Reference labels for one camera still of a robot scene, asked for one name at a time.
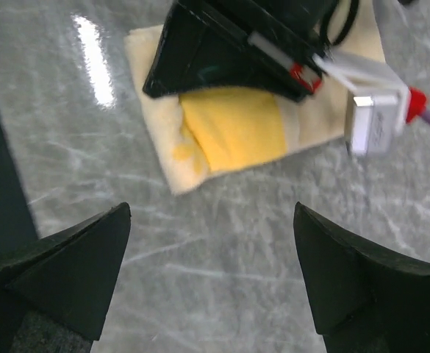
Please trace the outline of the yellow cream towel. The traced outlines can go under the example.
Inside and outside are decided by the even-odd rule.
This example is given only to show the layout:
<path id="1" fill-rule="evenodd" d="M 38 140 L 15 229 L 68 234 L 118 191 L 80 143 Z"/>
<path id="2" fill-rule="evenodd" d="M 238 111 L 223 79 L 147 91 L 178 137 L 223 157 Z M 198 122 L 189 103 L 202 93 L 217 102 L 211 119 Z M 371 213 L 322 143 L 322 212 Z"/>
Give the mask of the yellow cream towel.
<path id="1" fill-rule="evenodd" d="M 335 39 L 351 1 L 341 1 L 329 25 Z M 359 10 L 348 36 L 324 49 L 344 49 L 382 61 L 384 52 L 371 1 Z M 282 51 L 261 40 L 255 46 L 290 67 L 290 75 L 312 87 L 301 101 L 255 88 L 206 88 L 153 99 L 143 83 L 156 54 L 163 24 L 132 30 L 125 38 L 135 91 L 143 118 L 171 192 L 187 193 L 210 178 L 295 154 L 341 138 L 345 128 L 347 91 L 321 71 L 306 72 Z"/>

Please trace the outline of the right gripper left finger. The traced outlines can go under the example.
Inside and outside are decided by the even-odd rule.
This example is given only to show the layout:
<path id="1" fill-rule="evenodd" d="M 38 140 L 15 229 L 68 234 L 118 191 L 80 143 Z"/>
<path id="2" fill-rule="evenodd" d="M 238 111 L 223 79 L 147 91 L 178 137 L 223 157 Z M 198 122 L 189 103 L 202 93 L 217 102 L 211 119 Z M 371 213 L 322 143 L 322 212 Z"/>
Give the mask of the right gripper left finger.
<path id="1" fill-rule="evenodd" d="M 123 202 L 0 256 L 0 352 L 11 352 L 32 317 L 99 340 L 131 229 Z"/>

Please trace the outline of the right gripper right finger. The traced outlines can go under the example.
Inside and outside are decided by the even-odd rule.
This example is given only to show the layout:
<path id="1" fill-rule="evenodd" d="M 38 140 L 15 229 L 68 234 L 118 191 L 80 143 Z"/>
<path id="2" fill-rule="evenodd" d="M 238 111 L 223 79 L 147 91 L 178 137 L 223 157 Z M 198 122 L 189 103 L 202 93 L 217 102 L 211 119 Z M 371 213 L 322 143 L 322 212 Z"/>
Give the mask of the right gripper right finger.
<path id="1" fill-rule="evenodd" d="M 430 352 L 430 263 L 297 203 L 295 245 L 328 352 Z"/>

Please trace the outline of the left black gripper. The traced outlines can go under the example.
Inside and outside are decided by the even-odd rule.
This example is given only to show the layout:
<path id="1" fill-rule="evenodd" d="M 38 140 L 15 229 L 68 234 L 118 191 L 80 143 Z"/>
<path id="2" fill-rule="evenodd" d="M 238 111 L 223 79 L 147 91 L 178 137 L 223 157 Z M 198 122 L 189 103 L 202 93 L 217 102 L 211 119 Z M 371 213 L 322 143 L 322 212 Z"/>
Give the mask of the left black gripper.
<path id="1" fill-rule="evenodd" d="M 341 1 L 174 1 L 143 83 L 153 99 L 206 88 L 266 90 L 295 102 L 312 87 L 290 67 L 255 46 L 277 48 L 306 72 L 322 77 L 314 54 L 341 44 L 354 25 L 359 2 L 351 1 L 342 29 L 328 36 Z"/>

